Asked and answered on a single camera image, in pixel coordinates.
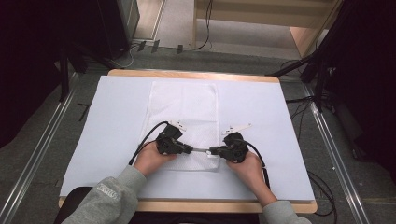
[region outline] metal frame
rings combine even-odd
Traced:
[[[304,84],[304,92],[306,96],[314,95],[309,84]],[[370,220],[364,211],[363,204],[361,202],[361,197],[356,191],[355,186],[349,176],[347,168],[345,167],[341,155],[338,152],[338,148],[332,139],[332,134],[330,133],[329,127],[327,126],[326,120],[323,115],[319,113],[315,104],[311,104],[311,111],[317,122],[318,128],[324,140],[327,150],[329,151],[330,159],[337,173],[338,179],[340,181],[341,187],[344,190],[346,199],[349,203],[352,215],[356,220],[356,223],[369,224]]]
[[[8,224],[11,223],[12,218],[14,218],[15,213],[17,212],[18,207],[21,204],[21,201],[28,190],[34,176],[37,171],[41,161],[43,160],[47,149],[50,145],[53,135],[55,135],[56,130],[58,129],[59,124],[64,117],[64,113],[69,107],[69,104],[73,98],[73,95],[76,90],[76,85],[78,83],[79,76],[77,73],[74,73],[71,77],[71,90],[65,100],[58,104],[52,118],[47,125],[47,128],[41,135],[40,140],[35,146],[35,150],[32,153],[29,161],[26,163],[20,178],[17,183],[14,185],[13,189],[8,195],[6,204],[4,205],[1,213],[0,213],[0,223]]]

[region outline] gray sleeve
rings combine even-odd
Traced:
[[[137,207],[137,192],[146,178],[128,165],[119,177],[108,177],[87,194],[63,223],[128,223]]]
[[[288,201],[277,201],[266,205],[262,212],[267,220],[268,224],[310,224],[311,222],[304,218],[298,217],[290,202]]]

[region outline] white cloth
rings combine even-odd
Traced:
[[[219,100],[214,84],[154,81],[140,141],[161,121],[179,120],[187,131],[178,141],[195,148],[219,146]],[[147,141],[154,140],[164,125]],[[210,171],[219,167],[219,158],[205,153],[179,154],[162,166],[165,170]]]

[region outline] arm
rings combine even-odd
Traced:
[[[242,163],[227,161],[227,164],[256,195],[259,203],[262,205],[263,214],[269,224],[311,223],[304,217],[297,217],[290,202],[278,201],[273,192],[268,189],[262,177],[261,162],[254,153],[249,151]]]
[[[134,167],[128,165],[117,178],[105,178],[93,187],[63,223],[128,223],[137,207],[137,192],[146,183],[145,176],[176,157],[159,154],[155,144],[142,149]]]

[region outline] black cord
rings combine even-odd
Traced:
[[[137,154],[139,154],[139,152],[142,150],[142,148],[145,146],[144,144],[145,144],[146,140],[149,138],[149,136],[150,136],[160,125],[162,125],[162,124],[169,124],[169,123],[168,123],[168,121],[162,121],[162,122],[160,122],[159,124],[155,125],[154,128],[152,128],[152,129],[148,132],[148,134],[143,138],[142,142],[141,142],[141,143],[139,144],[139,146],[137,147],[137,150],[136,150],[136,152],[134,153],[134,155],[132,156],[131,160],[129,161],[129,164],[130,164],[130,165],[134,164],[134,159],[136,158]]]
[[[304,64],[305,64],[305,63],[303,63],[301,60],[297,60],[297,59],[288,60],[288,61],[283,62],[283,63],[279,66],[279,70],[282,70],[282,67],[283,67],[286,63],[291,63],[291,62],[300,62],[301,65],[304,65]],[[300,71],[300,67],[297,68],[297,71],[300,73],[300,75],[302,74],[302,72]]]
[[[186,50],[198,50],[198,49],[203,48],[206,45],[207,41],[209,40],[209,34],[210,34],[209,24],[210,24],[210,17],[212,16],[212,8],[213,8],[213,0],[209,0],[209,4],[207,5],[206,16],[205,16],[205,21],[206,21],[206,41],[205,41],[205,43],[199,48],[186,49]]]
[[[337,214],[337,209],[335,207],[335,199],[334,199],[334,195],[332,194],[332,190],[330,189],[329,185],[327,185],[326,182],[322,178],[320,178],[318,175],[315,175],[314,173],[312,173],[310,171],[307,171],[307,172],[308,172],[309,179],[324,193],[324,195],[327,197],[330,204],[332,205],[332,210],[330,212],[328,212],[326,214],[320,214],[320,213],[316,212],[314,214],[317,216],[320,216],[320,217],[326,217],[326,216],[329,216],[331,213],[334,213],[334,224],[337,223],[338,214]],[[326,189],[327,189],[327,191],[329,191],[329,193],[326,192],[326,190],[312,176],[317,178],[326,187]]]
[[[308,103],[305,105],[305,108],[304,108],[304,110],[303,110],[303,114],[302,114],[301,117],[300,117],[300,127],[299,127],[298,137],[297,137],[297,141],[298,141],[298,142],[300,142],[300,135],[301,135],[301,129],[302,129],[302,127],[303,127],[303,117],[304,117],[305,110],[306,110],[311,104],[312,104],[312,101],[308,102]]]
[[[259,150],[257,150],[257,148],[255,148],[253,145],[251,145],[249,142],[247,142],[247,141],[245,141],[243,139],[234,139],[234,141],[243,142],[246,145],[248,145],[251,148],[253,148],[253,150],[256,152],[257,156],[259,157],[260,162],[262,163],[262,172],[264,174],[265,184],[267,185],[268,189],[270,189],[271,188],[271,186],[270,186],[270,178],[268,177],[267,168],[265,167],[264,160],[262,159],[262,155],[260,154]]]
[[[298,132],[298,141],[300,142],[300,136],[301,136],[301,129],[302,129],[302,124],[303,124],[303,117],[304,117],[304,112],[305,110],[313,103],[314,101],[314,97],[312,96],[308,96],[302,99],[295,99],[295,100],[289,100],[290,103],[297,103],[297,102],[301,102],[303,101],[295,110],[294,114],[291,115],[291,119],[294,119],[298,114],[301,114],[300,117],[300,126],[299,126],[299,132]],[[334,200],[334,195],[332,194],[332,190],[330,189],[330,187],[326,184],[326,182],[320,178],[318,175],[315,175],[314,173],[307,171],[308,172],[308,177],[309,179],[316,185],[318,186],[318,188],[320,188],[320,190],[324,193],[324,195],[328,198],[329,202],[332,205],[332,210],[326,214],[320,214],[320,213],[315,213],[315,215],[320,216],[320,217],[326,217],[329,216],[331,213],[334,213],[334,223],[337,223],[337,219],[338,219],[338,215],[337,215],[337,210],[335,208],[335,200]],[[320,182],[326,187],[327,191],[329,191],[330,193],[328,193],[320,184],[319,182],[314,179],[312,176],[314,176],[315,178],[319,179]]]

